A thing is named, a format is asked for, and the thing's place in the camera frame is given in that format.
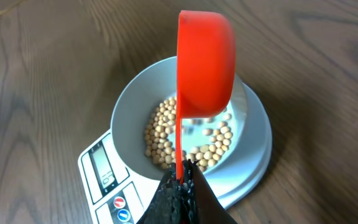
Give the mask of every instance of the red button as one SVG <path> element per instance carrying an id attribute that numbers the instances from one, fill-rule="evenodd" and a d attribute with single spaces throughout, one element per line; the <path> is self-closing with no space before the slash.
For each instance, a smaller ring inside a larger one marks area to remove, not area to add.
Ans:
<path id="1" fill-rule="evenodd" d="M 114 199 L 114 206 L 116 207 L 116 208 L 124 208 L 125 207 L 125 199 L 124 198 L 122 198 L 122 197 L 120 197 L 120 196 L 118 196 L 118 197 L 116 197 L 115 199 Z"/>

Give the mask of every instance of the blue button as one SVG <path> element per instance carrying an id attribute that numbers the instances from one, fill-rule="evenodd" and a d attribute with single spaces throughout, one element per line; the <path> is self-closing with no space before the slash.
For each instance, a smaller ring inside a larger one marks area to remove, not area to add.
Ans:
<path id="1" fill-rule="evenodd" d="M 117 214 L 118 220 L 122 222 L 128 222 L 131 219 L 131 214 L 126 209 L 121 209 Z"/>

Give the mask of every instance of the digital scale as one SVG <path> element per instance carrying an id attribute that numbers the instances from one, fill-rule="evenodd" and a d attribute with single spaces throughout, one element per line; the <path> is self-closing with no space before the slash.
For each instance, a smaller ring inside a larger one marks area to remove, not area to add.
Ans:
<path id="1" fill-rule="evenodd" d="M 236 150 L 206 176 L 225 209 L 257 185 L 272 153 L 272 130 L 264 107 L 245 84 L 244 89 L 248 112 Z M 159 184 L 125 166 L 114 148 L 110 130 L 81 153 L 78 167 L 95 224 L 137 223 Z"/>

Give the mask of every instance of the red plastic object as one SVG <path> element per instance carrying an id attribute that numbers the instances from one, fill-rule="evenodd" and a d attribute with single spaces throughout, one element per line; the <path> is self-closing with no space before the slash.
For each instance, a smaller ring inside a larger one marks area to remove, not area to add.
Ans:
<path id="1" fill-rule="evenodd" d="M 177 45 L 176 170 L 182 180 L 181 119 L 219 114 L 229 103 L 236 50 L 229 21 L 215 12 L 182 11 Z"/>

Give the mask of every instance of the white bowl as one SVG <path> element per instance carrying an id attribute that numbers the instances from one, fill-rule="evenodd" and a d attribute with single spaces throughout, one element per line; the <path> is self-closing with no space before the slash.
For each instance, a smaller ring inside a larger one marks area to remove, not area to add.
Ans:
<path id="1" fill-rule="evenodd" d="M 168 96 L 176 93 L 176 69 L 176 57 L 171 57 L 141 71 L 125 87 L 112 113 L 112 141 L 118 155 L 132 171 L 153 180 L 160 180 L 163 176 L 163 170 L 152 164 L 151 159 L 144 155 L 146 148 L 144 131 L 150 119 L 150 114 L 156 106 Z M 247 101 L 242 82 L 237 77 L 233 86 L 231 102 L 227 108 L 228 111 L 232 111 L 232 119 L 229 121 L 233 132 L 231 149 L 222 156 L 216 166 L 210 167 L 204 172 L 204 175 L 212 172 L 215 167 L 218 167 L 223 160 L 230 156 L 231 152 L 236 149 L 238 137 L 243 132 Z M 174 138 L 174 134 L 169 137 L 171 141 Z M 183 150 L 189 150 L 187 147 L 189 144 L 192 146 L 200 144 L 200 142 L 195 142 L 199 141 L 197 139 L 200 138 L 187 139 L 184 136 L 182 139 Z M 208 144 L 208 140 L 204 139 L 201 144 Z"/>

